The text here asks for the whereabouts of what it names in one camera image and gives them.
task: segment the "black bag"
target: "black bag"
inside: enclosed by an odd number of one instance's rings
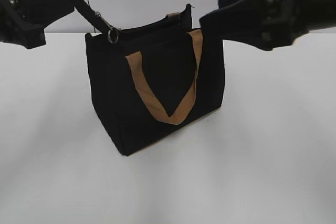
[[[92,103],[121,154],[221,107],[223,43],[192,29],[190,4],[156,23],[117,30],[84,0],[72,2],[102,32],[85,36]]]

